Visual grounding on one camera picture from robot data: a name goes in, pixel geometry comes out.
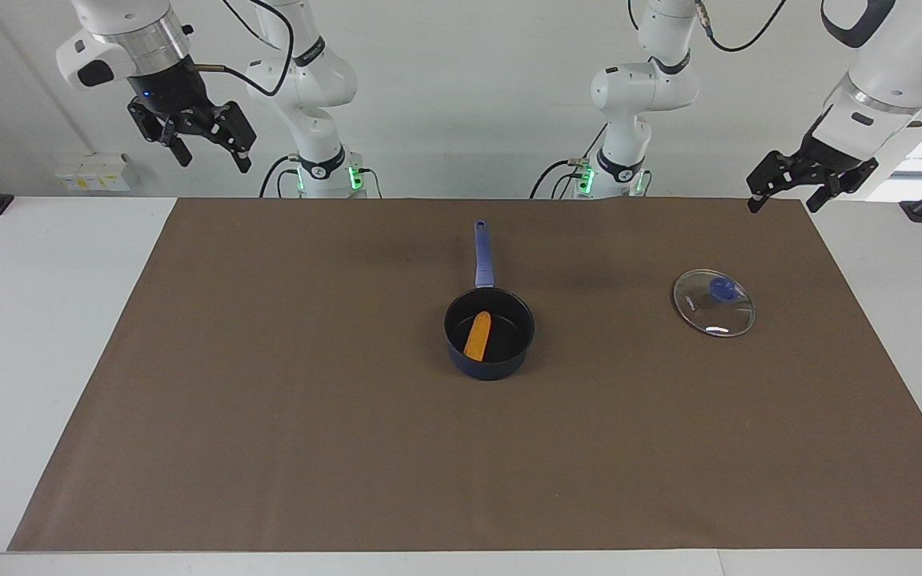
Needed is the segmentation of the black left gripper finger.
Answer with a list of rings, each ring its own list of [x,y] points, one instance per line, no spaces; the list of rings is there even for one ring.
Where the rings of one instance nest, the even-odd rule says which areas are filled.
[[[817,212],[828,202],[837,198],[841,194],[852,194],[853,185],[841,179],[824,179],[812,182],[816,186],[816,192],[806,200],[806,208],[809,212]]]
[[[775,194],[794,186],[791,168],[796,161],[797,157],[793,154],[780,152],[765,154],[746,177],[750,193],[747,205],[751,213],[758,213]]]

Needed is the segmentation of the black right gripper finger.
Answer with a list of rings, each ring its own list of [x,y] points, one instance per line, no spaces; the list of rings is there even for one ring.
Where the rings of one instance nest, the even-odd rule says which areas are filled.
[[[168,149],[180,167],[188,167],[193,154],[180,138],[175,121],[169,117],[161,120],[147,108],[128,108],[128,113],[142,137],[147,142],[158,143]]]
[[[226,102],[212,108],[212,142],[233,158],[241,174],[252,167],[250,153],[257,134],[237,102]]]

